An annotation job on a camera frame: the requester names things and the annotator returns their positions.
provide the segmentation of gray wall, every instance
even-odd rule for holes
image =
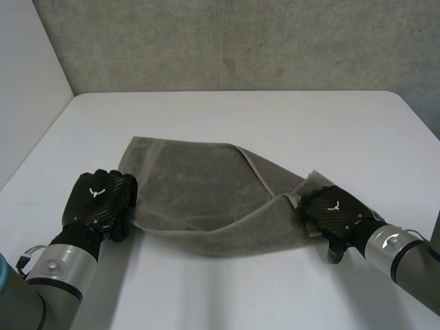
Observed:
[[[75,94],[388,90],[440,137],[439,0],[34,0]]]

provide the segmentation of metal cylinder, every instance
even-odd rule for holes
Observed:
[[[26,282],[60,287],[81,301],[95,274],[96,259],[87,251],[68,244],[45,248]]]
[[[44,316],[41,297],[0,254],[0,329],[35,330]]]
[[[395,257],[413,241],[420,240],[395,225],[384,225],[377,229],[366,243],[365,259],[392,278],[394,277],[391,273]]]

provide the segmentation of gray towel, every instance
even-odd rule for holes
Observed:
[[[185,250],[259,254],[322,242],[295,211],[298,198],[332,183],[303,179],[231,144],[134,137],[119,171],[137,178],[133,223]]]

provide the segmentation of white wall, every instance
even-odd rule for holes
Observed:
[[[0,0],[0,189],[73,98],[31,0]]]

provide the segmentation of white table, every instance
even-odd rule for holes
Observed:
[[[79,174],[117,168],[134,135],[230,142],[304,177],[316,169],[427,237],[440,208],[440,142],[393,93],[85,94],[0,192],[0,251],[11,264],[59,233]],[[438,316],[356,251],[336,266],[326,251],[209,259],[141,232],[106,241],[74,328],[440,329]]]

